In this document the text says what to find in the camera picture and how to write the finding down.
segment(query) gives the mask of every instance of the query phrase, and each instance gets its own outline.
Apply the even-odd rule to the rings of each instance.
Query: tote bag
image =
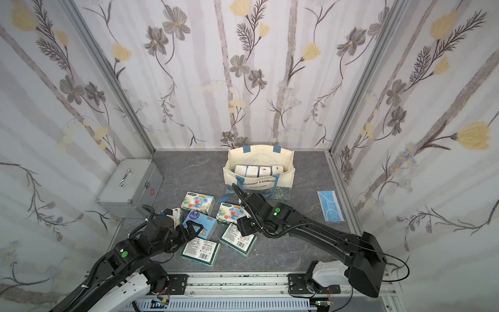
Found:
[[[280,146],[245,145],[229,151],[229,158],[224,167],[224,180],[227,195],[222,201],[234,194],[232,183],[236,183],[247,192],[260,193],[270,199],[290,199],[293,187],[294,152]],[[247,178],[234,173],[236,165],[269,166],[282,165],[284,172],[261,178]]]

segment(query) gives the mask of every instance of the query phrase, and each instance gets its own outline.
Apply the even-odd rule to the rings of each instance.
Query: gray marble surface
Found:
[[[156,212],[165,208],[179,207],[188,191],[213,195],[216,200],[225,194],[222,168],[227,161],[227,152],[156,152],[153,161],[164,178],[153,205]],[[283,202],[315,221],[350,233],[346,222],[324,221],[317,191],[336,191],[324,152],[295,152],[294,166],[296,174],[291,199]],[[228,202],[237,203],[236,199],[233,196]],[[212,217],[216,213],[217,209],[212,212]],[[116,242],[125,239],[127,234],[141,222],[142,219],[125,219],[117,234]],[[218,224],[211,241],[218,242],[226,228],[227,225]],[[268,239],[260,233],[256,235],[257,242],[248,258],[221,245],[218,259],[211,268],[181,257],[183,249],[180,249],[170,261],[163,264],[163,267],[170,272],[305,271],[313,260],[333,259],[331,254],[296,237],[285,235],[280,239]],[[164,261],[170,256],[161,254],[152,259]]]

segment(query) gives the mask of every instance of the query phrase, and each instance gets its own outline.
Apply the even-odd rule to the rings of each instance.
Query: metal box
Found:
[[[142,205],[152,205],[163,177],[150,159],[125,159],[107,181],[96,202],[119,218],[144,218]]]

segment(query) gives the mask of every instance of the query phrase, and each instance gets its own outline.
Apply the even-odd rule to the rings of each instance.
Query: floral wallpaper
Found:
[[[113,238],[112,172],[149,155],[59,3],[0,7],[0,305],[47,311]]]
[[[328,149],[392,5],[76,3],[159,149]]]
[[[497,1],[410,1],[333,151],[363,229],[408,262],[409,312],[499,304],[498,14]]]

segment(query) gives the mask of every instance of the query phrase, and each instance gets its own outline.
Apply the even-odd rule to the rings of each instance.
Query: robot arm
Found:
[[[312,262],[305,274],[307,285],[313,289],[327,285],[337,285],[335,272],[343,272],[348,282],[359,292],[378,297],[386,258],[376,238],[364,232],[362,236],[344,233],[312,221],[300,214],[293,207],[277,203],[271,206],[262,196],[244,193],[233,184],[241,205],[250,217],[238,219],[238,229],[243,236],[260,232],[264,236],[277,239],[289,233],[299,237],[335,256],[339,261],[333,263]],[[120,241],[114,249],[103,255],[92,267],[85,281],[49,312],[87,312],[96,303],[99,311],[114,311],[104,301],[113,294],[119,295],[118,302],[129,303],[144,292],[159,293],[169,284],[168,274],[158,262],[149,259],[160,253],[173,253],[190,240],[197,237],[203,226],[187,221],[187,228],[182,224],[174,227],[174,221],[164,212],[154,216],[154,210],[129,238]],[[140,293],[123,291],[131,280],[142,281],[146,287]]]
[[[286,233],[299,237],[329,252],[346,265],[348,268],[344,275],[355,289],[369,297],[378,297],[387,261],[373,235],[364,232],[358,236],[329,228],[308,219],[291,206],[283,203],[271,206],[259,194],[246,194],[236,184],[233,187],[241,205],[250,214],[248,218],[238,219],[238,230],[243,236],[260,232],[268,238],[279,238]],[[316,288],[317,284],[324,286],[323,281],[314,280],[317,276],[316,264],[313,262],[309,268],[310,272],[314,272],[308,274],[312,288]]]
[[[187,221],[175,227],[165,211],[155,216],[152,207],[146,222],[134,229],[128,239],[122,240],[94,264],[85,281],[50,312],[87,312],[115,286],[123,287],[127,278],[140,270],[140,278],[150,291],[159,293],[168,285],[168,274],[158,262],[149,259],[160,253],[174,253],[185,243],[197,237],[203,226]]]

